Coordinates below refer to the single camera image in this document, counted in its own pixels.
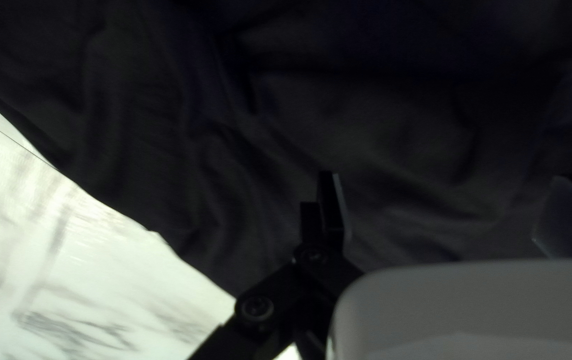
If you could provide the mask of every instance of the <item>black metal bracket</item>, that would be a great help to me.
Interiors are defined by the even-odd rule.
[[[292,261],[237,298],[235,314],[189,360],[273,360],[295,342],[303,360],[324,360],[341,293],[363,272],[343,256],[350,237],[337,174],[319,173],[317,202],[302,202]]]

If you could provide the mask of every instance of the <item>black cloth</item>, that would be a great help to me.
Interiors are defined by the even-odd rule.
[[[533,258],[572,1],[0,0],[0,112],[233,295],[337,172],[364,271]]]

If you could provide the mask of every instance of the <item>screw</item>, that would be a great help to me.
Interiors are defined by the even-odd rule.
[[[250,321],[262,322],[273,315],[274,305],[265,296],[254,296],[242,303],[242,315]]]

